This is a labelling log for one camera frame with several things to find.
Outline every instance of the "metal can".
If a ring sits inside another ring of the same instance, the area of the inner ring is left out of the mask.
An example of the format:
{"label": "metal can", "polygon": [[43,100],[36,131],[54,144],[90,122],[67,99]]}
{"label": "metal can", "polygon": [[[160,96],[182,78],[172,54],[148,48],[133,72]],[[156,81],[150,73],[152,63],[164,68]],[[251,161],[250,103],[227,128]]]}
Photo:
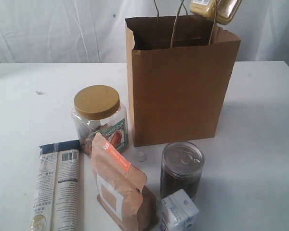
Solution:
{"label": "metal can", "polygon": [[160,196],[165,198],[180,189],[194,200],[198,190],[204,155],[190,142],[176,142],[163,150]]}

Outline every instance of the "brown paper bag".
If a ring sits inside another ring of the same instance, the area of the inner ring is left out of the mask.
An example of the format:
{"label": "brown paper bag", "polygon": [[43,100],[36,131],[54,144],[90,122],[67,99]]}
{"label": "brown paper bag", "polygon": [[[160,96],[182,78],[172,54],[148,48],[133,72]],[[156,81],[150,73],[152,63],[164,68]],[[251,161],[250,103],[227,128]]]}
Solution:
{"label": "brown paper bag", "polygon": [[90,160],[97,200],[124,231],[149,230],[157,222],[156,197],[145,187],[146,175],[97,133]]}
{"label": "brown paper bag", "polygon": [[214,137],[240,39],[196,15],[126,19],[135,146]]}

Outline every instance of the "dark liquid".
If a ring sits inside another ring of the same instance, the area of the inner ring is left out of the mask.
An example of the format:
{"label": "dark liquid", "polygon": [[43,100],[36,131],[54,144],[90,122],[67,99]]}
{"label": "dark liquid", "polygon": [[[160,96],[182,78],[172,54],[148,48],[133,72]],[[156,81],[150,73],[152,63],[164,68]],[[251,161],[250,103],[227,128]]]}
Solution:
{"label": "dark liquid", "polygon": [[184,189],[187,195],[193,200],[198,190],[201,173],[194,178],[179,179],[170,175],[162,169],[160,174],[160,196],[165,198],[180,189]]}

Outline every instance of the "mustard bottle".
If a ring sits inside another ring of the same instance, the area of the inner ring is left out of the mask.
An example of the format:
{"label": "mustard bottle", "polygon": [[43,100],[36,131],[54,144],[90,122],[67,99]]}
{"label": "mustard bottle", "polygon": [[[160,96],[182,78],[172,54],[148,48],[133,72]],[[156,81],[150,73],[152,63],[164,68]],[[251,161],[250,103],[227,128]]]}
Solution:
{"label": "mustard bottle", "polygon": [[214,21],[217,3],[216,22],[226,25],[231,22],[242,0],[192,0],[191,12]]}

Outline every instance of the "orange label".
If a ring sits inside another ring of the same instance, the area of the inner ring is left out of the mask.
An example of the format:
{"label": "orange label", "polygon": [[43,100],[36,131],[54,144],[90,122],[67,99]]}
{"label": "orange label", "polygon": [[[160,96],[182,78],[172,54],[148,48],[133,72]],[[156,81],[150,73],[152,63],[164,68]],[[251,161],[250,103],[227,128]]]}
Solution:
{"label": "orange label", "polygon": [[112,155],[112,157],[120,164],[126,172],[130,170],[131,164],[128,162],[108,141],[104,142],[103,148]]}

